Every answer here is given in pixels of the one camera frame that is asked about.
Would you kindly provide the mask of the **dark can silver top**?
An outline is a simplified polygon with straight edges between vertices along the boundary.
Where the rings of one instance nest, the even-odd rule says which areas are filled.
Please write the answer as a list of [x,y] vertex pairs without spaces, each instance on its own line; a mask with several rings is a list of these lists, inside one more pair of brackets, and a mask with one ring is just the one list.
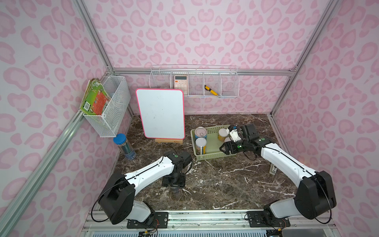
[[169,187],[169,190],[170,190],[170,192],[173,193],[173,194],[179,194],[180,191],[181,191],[181,188],[176,187],[176,186],[170,186],[170,187]]

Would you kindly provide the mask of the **orange can white lid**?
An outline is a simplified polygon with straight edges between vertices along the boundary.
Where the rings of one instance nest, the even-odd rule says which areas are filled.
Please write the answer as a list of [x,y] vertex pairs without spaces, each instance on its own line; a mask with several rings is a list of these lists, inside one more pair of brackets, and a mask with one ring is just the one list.
[[229,137],[229,132],[226,128],[221,128],[218,131],[218,140],[225,142],[225,139]]

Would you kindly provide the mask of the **green plastic basket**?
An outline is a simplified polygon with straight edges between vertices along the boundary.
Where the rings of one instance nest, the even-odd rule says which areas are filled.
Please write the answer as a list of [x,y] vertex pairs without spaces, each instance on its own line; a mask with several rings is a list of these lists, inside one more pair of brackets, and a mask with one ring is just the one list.
[[236,156],[236,154],[226,155],[219,150],[219,148],[223,145],[223,142],[218,140],[218,131],[221,128],[228,128],[229,126],[230,125],[227,124],[227,125],[211,126],[211,127],[205,128],[207,130],[207,138],[206,138],[207,144],[206,144],[205,154],[203,155],[199,155],[197,152],[197,146],[195,143],[195,133],[194,133],[195,129],[192,129],[190,131],[192,149],[197,161]]

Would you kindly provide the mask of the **yellow can white lid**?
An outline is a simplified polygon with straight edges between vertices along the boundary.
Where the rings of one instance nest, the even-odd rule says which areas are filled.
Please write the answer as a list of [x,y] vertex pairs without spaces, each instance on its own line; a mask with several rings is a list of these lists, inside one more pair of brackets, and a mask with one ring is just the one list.
[[197,155],[204,155],[206,153],[207,140],[204,137],[199,137],[195,141],[195,148]]

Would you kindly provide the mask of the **blue can silver top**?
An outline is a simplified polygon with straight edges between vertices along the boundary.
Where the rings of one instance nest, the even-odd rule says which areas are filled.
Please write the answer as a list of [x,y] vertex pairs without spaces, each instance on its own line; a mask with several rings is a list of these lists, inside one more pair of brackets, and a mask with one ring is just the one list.
[[199,126],[194,130],[195,140],[198,138],[207,139],[207,130],[205,127]]

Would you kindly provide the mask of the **blue lid pencil tube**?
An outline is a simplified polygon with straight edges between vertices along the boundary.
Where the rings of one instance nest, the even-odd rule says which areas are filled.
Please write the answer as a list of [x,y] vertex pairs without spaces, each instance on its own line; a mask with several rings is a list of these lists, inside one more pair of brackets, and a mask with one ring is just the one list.
[[134,160],[136,158],[136,153],[134,149],[132,148],[130,142],[127,140],[127,137],[125,134],[118,134],[116,137],[113,138],[113,142],[118,146],[121,153],[124,156],[124,159],[126,160]]

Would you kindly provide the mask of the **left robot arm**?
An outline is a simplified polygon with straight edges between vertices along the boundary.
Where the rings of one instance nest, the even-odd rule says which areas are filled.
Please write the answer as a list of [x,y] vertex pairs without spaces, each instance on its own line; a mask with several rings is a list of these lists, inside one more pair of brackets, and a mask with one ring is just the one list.
[[180,154],[169,151],[157,161],[127,174],[115,172],[111,175],[96,202],[113,225],[125,219],[148,227],[155,222],[156,212],[143,201],[135,200],[144,188],[162,180],[163,187],[183,188],[186,174],[183,172],[192,162],[188,152]]

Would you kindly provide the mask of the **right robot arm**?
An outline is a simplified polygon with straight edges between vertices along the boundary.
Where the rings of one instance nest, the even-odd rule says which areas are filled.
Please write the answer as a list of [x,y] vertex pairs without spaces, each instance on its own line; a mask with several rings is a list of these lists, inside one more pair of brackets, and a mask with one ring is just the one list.
[[265,205],[264,215],[267,221],[297,215],[312,220],[337,206],[333,181],[329,173],[307,167],[268,138],[228,141],[223,143],[220,151],[227,155],[251,151],[276,166],[297,187],[293,198]]

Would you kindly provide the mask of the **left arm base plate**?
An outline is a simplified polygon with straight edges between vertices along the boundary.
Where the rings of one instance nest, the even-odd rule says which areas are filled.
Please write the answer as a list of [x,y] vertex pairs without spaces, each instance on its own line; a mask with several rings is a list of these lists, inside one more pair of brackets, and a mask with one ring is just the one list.
[[129,220],[127,223],[127,229],[166,229],[168,226],[168,220],[168,212],[153,212],[143,222]]

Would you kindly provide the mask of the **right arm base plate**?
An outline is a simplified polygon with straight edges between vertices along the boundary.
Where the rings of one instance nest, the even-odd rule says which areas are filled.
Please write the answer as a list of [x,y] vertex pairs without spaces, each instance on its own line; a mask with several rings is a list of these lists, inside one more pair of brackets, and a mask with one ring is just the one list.
[[261,211],[248,211],[244,219],[249,222],[251,228],[287,228],[290,227],[290,221],[288,218],[276,218],[268,210]]

